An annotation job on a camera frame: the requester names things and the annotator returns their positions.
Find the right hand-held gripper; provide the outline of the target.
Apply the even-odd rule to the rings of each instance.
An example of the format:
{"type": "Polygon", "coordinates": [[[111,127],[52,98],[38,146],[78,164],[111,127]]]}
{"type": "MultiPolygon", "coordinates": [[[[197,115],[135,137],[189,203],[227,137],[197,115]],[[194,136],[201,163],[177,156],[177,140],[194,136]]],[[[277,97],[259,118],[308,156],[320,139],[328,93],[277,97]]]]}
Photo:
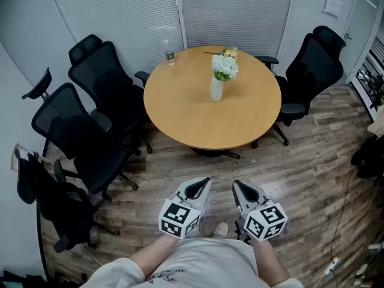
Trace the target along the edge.
{"type": "Polygon", "coordinates": [[[234,180],[232,193],[235,203],[241,211],[249,211],[249,202],[263,203],[246,215],[241,215],[237,221],[238,231],[244,239],[254,238],[258,241],[265,241],[278,236],[284,229],[288,217],[280,203],[269,199],[266,193],[259,186],[251,182],[234,180]]]}

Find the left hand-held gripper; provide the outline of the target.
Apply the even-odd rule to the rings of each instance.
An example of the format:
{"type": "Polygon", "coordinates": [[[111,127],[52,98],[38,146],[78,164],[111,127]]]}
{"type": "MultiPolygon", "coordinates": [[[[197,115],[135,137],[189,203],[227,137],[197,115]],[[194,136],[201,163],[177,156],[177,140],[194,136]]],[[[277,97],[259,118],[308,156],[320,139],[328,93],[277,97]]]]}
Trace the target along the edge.
{"type": "Polygon", "coordinates": [[[205,204],[211,192],[210,177],[193,178],[183,182],[171,199],[167,199],[158,216],[161,232],[185,239],[198,230],[205,204]]]}

